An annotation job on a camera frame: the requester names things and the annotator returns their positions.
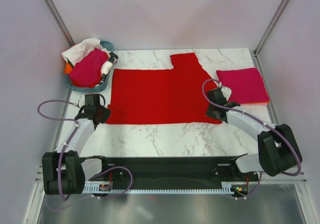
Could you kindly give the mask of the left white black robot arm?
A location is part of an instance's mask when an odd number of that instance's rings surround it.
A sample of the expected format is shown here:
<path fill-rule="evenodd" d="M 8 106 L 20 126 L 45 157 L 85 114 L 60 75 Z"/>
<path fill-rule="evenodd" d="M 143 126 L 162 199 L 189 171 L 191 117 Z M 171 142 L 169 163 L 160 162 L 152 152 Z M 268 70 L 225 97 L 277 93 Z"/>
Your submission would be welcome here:
<path fill-rule="evenodd" d="M 43 183 L 47 195 L 59 195 L 67 201 L 72 194 L 81 194 L 85 182 L 92 177 L 106 180 L 110 169 L 101 157 L 80 157 L 86 142 L 100 124 L 105 124 L 110 110 L 101 103 L 101 94 L 86 94 L 78 102 L 75 118 L 61 119 L 73 122 L 73 130 L 54 151 L 42 156 Z"/>

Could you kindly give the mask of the red t shirt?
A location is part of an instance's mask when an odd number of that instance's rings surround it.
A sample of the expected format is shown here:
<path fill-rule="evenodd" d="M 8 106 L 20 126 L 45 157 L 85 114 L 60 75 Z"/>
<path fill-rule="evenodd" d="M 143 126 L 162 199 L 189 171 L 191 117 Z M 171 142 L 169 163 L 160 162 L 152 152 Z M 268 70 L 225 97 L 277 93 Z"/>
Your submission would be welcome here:
<path fill-rule="evenodd" d="M 210 75 L 195 53 L 170 56 L 172 69 L 114 70 L 107 124 L 220 124 L 206 115 L 202 84 Z"/>

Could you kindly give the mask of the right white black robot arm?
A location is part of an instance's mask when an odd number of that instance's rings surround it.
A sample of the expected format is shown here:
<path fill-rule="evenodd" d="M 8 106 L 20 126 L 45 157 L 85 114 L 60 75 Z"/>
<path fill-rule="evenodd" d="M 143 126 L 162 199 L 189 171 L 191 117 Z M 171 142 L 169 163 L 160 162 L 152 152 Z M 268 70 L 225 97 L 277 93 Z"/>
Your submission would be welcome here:
<path fill-rule="evenodd" d="M 278 174 L 297 176 L 302 170 L 302 155 L 292 129 L 263 121 L 246 111 L 237 102 L 228 102 L 222 89 L 202 89 L 208 102 L 206 115 L 244 131 L 257 142 L 257 154 L 244 154 L 234 158 L 229 168 L 233 180 L 242 180 L 249 172 L 264 172 L 274 177 Z"/>

